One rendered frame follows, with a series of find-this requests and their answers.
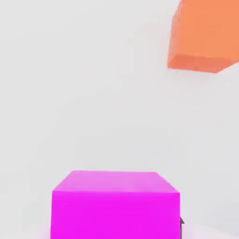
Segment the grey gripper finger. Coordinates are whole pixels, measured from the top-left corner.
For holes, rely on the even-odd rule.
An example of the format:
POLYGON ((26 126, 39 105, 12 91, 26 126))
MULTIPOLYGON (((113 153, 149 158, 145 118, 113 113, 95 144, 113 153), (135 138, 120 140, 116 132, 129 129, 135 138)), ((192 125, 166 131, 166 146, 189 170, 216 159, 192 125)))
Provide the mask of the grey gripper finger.
POLYGON ((202 228, 191 218, 182 218, 181 239, 205 239, 205 233, 202 228))

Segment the small magenta cube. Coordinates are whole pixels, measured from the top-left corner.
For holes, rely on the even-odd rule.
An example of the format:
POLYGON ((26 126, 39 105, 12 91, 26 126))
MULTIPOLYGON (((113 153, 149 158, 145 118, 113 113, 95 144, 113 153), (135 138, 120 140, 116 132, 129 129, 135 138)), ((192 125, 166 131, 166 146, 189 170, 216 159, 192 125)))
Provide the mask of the small magenta cube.
POLYGON ((180 193, 156 172, 74 170, 52 191, 50 239, 181 239, 180 193))

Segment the large orange box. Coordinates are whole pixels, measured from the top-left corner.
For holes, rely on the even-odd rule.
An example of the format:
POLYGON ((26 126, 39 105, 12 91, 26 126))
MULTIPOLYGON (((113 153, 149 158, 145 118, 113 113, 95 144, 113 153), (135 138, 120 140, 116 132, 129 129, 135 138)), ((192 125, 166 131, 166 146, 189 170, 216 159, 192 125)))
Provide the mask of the large orange box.
POLYGON ((239 0, 180 0, 168 68, 218 73, 239 63, 239 0))

